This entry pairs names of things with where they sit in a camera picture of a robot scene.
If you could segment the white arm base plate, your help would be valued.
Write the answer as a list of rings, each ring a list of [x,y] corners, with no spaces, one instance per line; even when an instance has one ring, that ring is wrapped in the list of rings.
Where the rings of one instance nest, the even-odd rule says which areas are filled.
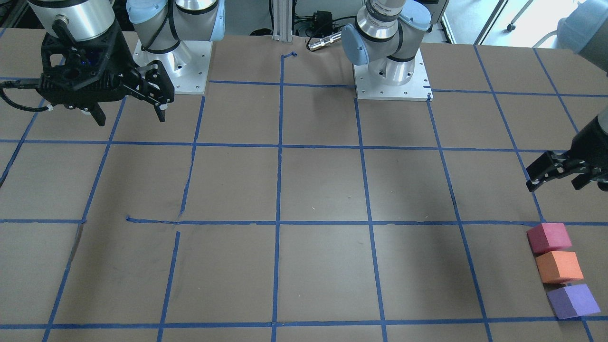
[[[434,99],[423,54],[419,49],[413,60],[389,58],[353,66],[358,99],[430,101]]]
[[[145,66],[150,61],[163,63],[177,95],[204,95],[208,80],[213,42],[181,41],[175,50],[165,54],[143,52],[138,41],[134,61]]]

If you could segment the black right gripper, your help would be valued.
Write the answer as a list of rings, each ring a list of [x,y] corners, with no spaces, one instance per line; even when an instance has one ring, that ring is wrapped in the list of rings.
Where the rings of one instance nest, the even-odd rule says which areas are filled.
[[[165,110],[175,100],[173,82],[159,60],[137,67],[119,22],[83,41],[76,41],[65,21],[54,21],[52,28],[58,37],[47,33],[43,39],[39,95],[53,105],[88,108],[99,126],[105,126],[106,115],[98,103],[128,95],[151,104],[158,120],[166,121]]]

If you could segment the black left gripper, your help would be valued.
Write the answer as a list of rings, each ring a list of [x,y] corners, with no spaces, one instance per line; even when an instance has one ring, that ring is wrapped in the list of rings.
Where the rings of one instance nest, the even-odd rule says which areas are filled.
[[[607,191],[608,173],[608,109],[604,109],[588,123],[575,137],[568,152],[557,153],[547,150],[526,167],[528,181],[526,187],[530,192],[554,179],[566,177],[569,158],[579,162],[571,180],[576,190],[584,188],[590,182],[597,182],[598,188]]]

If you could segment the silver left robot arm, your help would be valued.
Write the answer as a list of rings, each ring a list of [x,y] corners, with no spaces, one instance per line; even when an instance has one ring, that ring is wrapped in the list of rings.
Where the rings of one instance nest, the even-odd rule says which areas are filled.
[[[354,22],[342,28],[342,46],[353,65],[370,65],[377,82],[400,86],[409,76],[391,76],[398,67],[412,64],[431,15],[422,4],[406,0],[368,0]],[[586,0],[557,26],[557,41],[578,56],[607,70],[607,2]],[[575,175],[572,186],[582,189],[596,182],[607,190],[607,111],[602,110],[572,139],[570,149],[544,152],[528,167],[526,186],[534,192],[556,178]]]

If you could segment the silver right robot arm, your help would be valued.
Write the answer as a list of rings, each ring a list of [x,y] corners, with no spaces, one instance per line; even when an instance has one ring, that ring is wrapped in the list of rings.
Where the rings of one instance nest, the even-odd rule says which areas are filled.
[[[128,0],[138,35],[132,53],[109,0],[31,0],[46,29],[43,73],[29,82],[51,106],[81,110],[104,126],[101,103],[126,96],[152,105],[158,120],[177,92],[201,95],[211,47],[225,34],[223,0]]]

